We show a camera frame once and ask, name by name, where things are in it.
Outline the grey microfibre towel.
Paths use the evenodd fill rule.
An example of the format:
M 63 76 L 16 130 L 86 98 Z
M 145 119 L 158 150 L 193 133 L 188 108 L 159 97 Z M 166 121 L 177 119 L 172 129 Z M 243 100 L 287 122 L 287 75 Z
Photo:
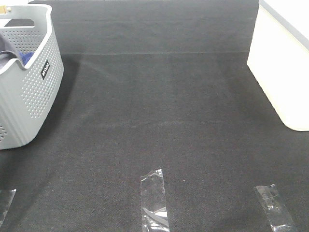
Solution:
M 17 48 L 2 34 L 0 35 L 0 73 L 3 74 L 14 62 L 24 68 L 22 56 Z

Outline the blue towel in basket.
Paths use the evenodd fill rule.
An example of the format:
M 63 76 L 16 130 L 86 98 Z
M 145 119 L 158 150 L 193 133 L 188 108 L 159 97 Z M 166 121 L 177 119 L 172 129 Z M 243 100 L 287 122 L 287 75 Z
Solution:
M 33 54 L 34 54 L 33 52 L 28 52 L 28 53 L 25 53 L 25 54 L 22 53 L 22 52 L 19 52 L 19 57 L 20 57 L 24 66 L 29 62 L 29 60 L 32 58 Z

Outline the black felt table mat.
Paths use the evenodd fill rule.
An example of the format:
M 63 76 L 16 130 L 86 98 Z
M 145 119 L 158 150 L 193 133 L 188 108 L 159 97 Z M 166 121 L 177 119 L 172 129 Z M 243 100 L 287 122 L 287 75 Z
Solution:
M 0 153 L 3 232 L 139 232 L 162 169 L 173 232 L 268 232 L 275 184 L 309 229 L 309 134 L 247 66 L 256 0 L 49 0 L 64 74 L 36 138 Z

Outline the clear tape strip middle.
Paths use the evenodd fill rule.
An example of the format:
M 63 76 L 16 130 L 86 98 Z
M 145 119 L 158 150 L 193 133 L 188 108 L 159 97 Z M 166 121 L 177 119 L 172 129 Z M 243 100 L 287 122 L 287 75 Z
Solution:
M 143 232 L 170 231 L 161 169 L 140 178 L 140 203 Z

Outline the clear tape strip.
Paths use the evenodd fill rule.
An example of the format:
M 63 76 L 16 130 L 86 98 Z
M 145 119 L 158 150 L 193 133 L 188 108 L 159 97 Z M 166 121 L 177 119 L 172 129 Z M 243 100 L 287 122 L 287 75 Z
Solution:
M 256 186 L 254 191 L 273 232 L 297 232 L 298 229 L 276 186 Z
M 170 231 L 161 169 L 140 178 L 140 203 L 143 232 Z
M 0 191 L 0 227 L 2 226 L 11 203 L 14 199 L 16 189 Z

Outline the grey perforated laundry basket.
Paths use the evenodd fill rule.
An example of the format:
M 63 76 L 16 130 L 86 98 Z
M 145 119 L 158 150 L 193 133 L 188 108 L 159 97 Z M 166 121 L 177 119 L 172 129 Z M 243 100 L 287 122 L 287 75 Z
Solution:
M 0 74 L 0 147 L 17 148 L 38 134 L 57 96 L 64 66 L 46 4 L 3 3 L 3 20 L 29 19 L 31 26 L 1 27 L 0 34 L 19 52 L 33 52 L 21 68 L 14 62 Z

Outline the cream white storage basket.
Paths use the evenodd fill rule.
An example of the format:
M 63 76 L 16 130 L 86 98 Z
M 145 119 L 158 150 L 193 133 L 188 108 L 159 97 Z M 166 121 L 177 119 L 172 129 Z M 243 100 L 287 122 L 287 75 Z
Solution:
M 309 129 L 309 2 L 261 0 L 247 65 L 283 124 Z

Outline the clear tape strip left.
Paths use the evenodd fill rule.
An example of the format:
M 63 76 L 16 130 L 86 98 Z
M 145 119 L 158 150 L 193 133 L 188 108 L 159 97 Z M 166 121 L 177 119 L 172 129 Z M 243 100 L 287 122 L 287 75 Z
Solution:
M 11 203 L 14 199 L 16 189 L 0 191 L 0 227 L 2 226 Z

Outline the clear tape strip right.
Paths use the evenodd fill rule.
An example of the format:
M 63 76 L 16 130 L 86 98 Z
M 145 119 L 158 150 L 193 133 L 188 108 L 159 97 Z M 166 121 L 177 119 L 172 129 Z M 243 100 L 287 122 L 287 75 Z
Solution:
M 254 191 L 273 232 L 297 232 L 298 229 L 276 186 L 256 186 Z

